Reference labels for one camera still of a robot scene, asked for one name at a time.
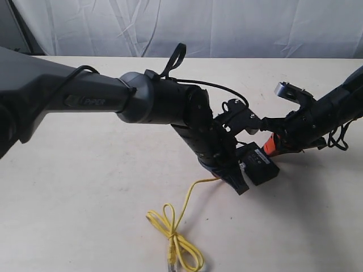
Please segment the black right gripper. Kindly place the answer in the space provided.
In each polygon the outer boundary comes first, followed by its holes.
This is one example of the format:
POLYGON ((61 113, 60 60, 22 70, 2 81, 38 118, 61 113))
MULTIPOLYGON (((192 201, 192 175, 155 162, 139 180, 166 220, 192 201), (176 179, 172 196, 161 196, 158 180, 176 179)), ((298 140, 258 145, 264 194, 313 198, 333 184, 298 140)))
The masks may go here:
POLYGON ((326 118, 326 99, 301 107, 290 112, 284 118, 264 117, 261 131, 272 134, 263 146, 268 156, 280 153, 299 153, 310 148, 319 150, 326 147, 326 140, 321 135, 322 120, 326 118))

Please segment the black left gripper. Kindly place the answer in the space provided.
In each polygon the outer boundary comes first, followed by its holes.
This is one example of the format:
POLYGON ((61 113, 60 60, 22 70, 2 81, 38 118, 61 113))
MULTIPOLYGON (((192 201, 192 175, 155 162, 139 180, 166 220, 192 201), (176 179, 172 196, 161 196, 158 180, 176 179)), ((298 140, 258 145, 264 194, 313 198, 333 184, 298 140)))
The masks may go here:
POLYGON ((249 190, 235 155, 236 140, 212 118, 176 125, 175 131, 209 172, 229 184, 240 196, 249 190))

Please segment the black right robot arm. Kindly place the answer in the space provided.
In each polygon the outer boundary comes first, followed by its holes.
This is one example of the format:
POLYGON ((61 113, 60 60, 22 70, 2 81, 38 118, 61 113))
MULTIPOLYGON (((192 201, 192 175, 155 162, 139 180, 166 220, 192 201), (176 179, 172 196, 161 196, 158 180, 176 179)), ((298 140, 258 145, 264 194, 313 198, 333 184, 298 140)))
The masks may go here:
POLYGON ((298 104, 299 109, 284 118, 262 119, 260 129, 272 132, 263 146, 268 156, 299 153, 310 148, 348 149, 344 141, 347 129, 362 117, 362 68, 318 100, 287 82, 280 82, 275 93, 298 104))

